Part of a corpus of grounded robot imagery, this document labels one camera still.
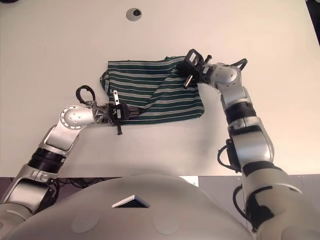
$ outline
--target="green striped cloth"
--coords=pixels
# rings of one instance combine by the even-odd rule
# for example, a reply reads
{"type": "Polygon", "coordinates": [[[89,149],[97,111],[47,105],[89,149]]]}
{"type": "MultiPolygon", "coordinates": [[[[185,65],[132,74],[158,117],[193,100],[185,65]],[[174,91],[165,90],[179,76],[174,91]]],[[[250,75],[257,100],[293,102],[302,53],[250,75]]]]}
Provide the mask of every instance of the green striped cloth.
{"type": "Polygon", "coordinates": [[[109,102],[114,104],[112,91],[117,90],[120,103],[143,109],[139,116],[122,121],[123,125],[169,123],[204,114],[197,84],[184,89],[186,78],[178,75],[176,65],[184,58],[108,62],[100,82],[109,102]]]}

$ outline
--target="white table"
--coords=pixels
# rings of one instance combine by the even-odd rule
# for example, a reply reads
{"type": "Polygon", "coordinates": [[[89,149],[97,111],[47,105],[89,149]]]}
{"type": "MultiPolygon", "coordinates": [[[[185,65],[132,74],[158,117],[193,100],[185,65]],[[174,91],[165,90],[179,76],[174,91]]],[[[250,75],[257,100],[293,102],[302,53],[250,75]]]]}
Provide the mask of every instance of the white table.
{"type": "MultiPolygon", "coordinates": [[[[161,60],[192,48],[212,62],[247,58],[242,82],[276,165],[320,173],[320,48],[304,0],[20,0],[0,9],[0,176],[15,176],[60,110],[79,104],[77,87],[107,101],[99,77],[108,61],[161,60]],[[130,8],[142,18],[128,21],[130,8]]],[[[228,138],[220,96],[205,85],[200,94],[199,119],[124,126],[122,136],[86,128],[60,176],[233,175],[216,159],[228,138]]]]}

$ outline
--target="cloth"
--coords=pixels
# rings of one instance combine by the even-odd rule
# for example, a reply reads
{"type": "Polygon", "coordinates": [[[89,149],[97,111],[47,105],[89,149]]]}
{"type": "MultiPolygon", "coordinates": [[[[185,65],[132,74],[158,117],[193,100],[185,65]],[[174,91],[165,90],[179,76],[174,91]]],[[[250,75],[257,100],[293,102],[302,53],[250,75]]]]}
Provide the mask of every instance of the cloth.
{"type": "Polygon", "coordinates": [[[205,109],[198,86],[184,89],[185,77],[176,65],[184,56],[166,57],[161,61],[109,61],[100,83],[114,104],[113,90],[119,102],[142,108],[142,114],[122,125],[161,124],[199,118],[205,109]]]}

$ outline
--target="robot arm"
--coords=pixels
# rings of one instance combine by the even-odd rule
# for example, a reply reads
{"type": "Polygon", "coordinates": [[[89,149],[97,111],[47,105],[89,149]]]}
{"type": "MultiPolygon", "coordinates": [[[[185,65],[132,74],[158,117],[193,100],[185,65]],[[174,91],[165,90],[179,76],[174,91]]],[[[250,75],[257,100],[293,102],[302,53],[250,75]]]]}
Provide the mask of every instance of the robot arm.
{"type": "Polygon", "coordinates": [[[61,110],[59,121],[49,129],[31,160],[24,164],[0,201],[0,239],[32,215],[54,204],[57,198],[55,180],[60,168],[78,140],[79,133],[96,124],[116,125],[122,134],[120,121],[140,113],[136,107],[121,104],[118,92],[113,91],[113,104],[97,105],[89,86],[76,91],[80,103],[86,107],[69,105],[61,110]],[[92,101],[84,101],[80,90],[90,91],[92,101]]]}
{"type": "Polygon", "coordinates": [[[289,176],[273,164],[274,146],[256,115],[241,70],[246,59],[232,65],[209,64],[194,49],[187,54],[182,72],[185,82],[205,83],[221,92],[228,123],[226,141],[230,168],[242,172],[245,212],[258,240],[320,239],[320,214],[305,200],[289,176]]]}

